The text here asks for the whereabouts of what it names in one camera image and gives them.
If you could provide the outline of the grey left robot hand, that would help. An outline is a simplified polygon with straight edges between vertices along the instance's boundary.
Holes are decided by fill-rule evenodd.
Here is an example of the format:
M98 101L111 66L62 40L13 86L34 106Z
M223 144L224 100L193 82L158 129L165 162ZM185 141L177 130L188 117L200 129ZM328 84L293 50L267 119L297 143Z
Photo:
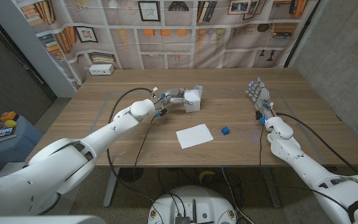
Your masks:
M164 109L170 103L192 105L193 103L184 98L186 88L172 88L161 94L161 97L154 103L155 109Z

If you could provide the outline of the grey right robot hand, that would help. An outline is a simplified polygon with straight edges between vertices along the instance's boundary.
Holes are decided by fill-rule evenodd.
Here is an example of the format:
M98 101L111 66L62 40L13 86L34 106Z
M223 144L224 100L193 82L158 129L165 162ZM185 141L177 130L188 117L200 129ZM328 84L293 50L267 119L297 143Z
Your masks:
M259 111L265 119L270 119L275 116L270 107L270 92L260 77L257 79L257 83L253 81L249 83L249 88L246 90L246 93L254 103L256 111Z

